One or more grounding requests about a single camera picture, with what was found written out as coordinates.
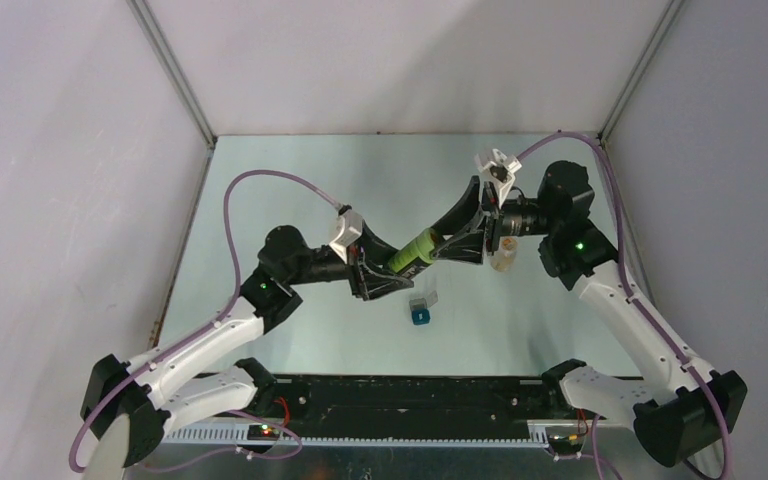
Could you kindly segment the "green lidded black jar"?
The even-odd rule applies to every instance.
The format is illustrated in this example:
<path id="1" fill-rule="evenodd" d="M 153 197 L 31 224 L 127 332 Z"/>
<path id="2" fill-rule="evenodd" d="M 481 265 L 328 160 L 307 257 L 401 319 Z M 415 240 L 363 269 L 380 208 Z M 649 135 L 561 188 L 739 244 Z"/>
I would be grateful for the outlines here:
<path id="1" fill-rule="evenodd" d="M 388 260 L 387 266 L 394 274 L 412 279 L 435 262 L 432 253 L 438 243 L 437 232 L 426 228 L 397 251 Z"/>

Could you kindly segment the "clear pill bottle gold lid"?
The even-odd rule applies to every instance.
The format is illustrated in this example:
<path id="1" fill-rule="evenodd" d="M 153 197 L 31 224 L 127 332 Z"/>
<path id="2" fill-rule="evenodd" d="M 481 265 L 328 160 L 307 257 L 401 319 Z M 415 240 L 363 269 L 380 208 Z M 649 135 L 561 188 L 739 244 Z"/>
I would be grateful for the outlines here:
<path id="1" fill-rule="evenodd" d="M 507 272 L 515 262 L 518 241 L 515 237 L 502 237 L 498 249 L 490 258 L 491 267 L 498 272 Z"/>

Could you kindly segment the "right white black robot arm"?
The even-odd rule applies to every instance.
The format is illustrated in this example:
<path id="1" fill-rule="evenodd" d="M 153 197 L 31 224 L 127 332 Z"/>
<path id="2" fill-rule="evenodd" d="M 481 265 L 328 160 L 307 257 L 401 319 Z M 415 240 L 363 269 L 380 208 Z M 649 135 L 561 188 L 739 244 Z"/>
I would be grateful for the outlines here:
<path id="1" fill-rule="evenodd" d="M 533 198 L 511 198 L 513 173 L 499 165 L 488 181 L 473 177 L 457 203 L 433 225 L 437 260 L 480 263 L 505 237 L 536 235 L 546 273 L 605 323 L 640 373 L 620 380 L 577 359 L 543 374 L 545 411 L 577 409 L 631 430 L 659 464 L 673 467 L 733 431 L 748 388 L 721 373 L 667 324 L 622 264 L 618 248 L 591 221 L 594 192 L 585 167 L 550 164 Z"/>

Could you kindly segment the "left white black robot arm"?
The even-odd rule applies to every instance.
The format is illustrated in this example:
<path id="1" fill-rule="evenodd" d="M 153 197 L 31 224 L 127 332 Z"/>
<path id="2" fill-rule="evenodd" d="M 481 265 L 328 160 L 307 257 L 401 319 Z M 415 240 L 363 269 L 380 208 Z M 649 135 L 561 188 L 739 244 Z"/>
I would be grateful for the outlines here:
<path id="1" fill-rule="evenodd" d="M 270 231 L 249 277 L 238 276 L 228 303 L 201 326 L 165 347 L 129 360 L 109 354 L 97 361 L 81 407 L 83 424 L 69 454 L 82 471 L 77 448 L 86 434 L 102 440 L 120 417 L 129 422 L 126 467 L 151 454 L 169 434 L 219 413 L 264 416 L 276 403 L 275 379 L 253 358 L 218 374 L 206 369 L 232 350 L 260 339 L 301 305 L 297 284 L 347 281 L 361 300 L 413 287 L 416 269 L 401 251 L 382 241 L 346 212 L 335 237 L 312 248 L 289 225 Z"/>

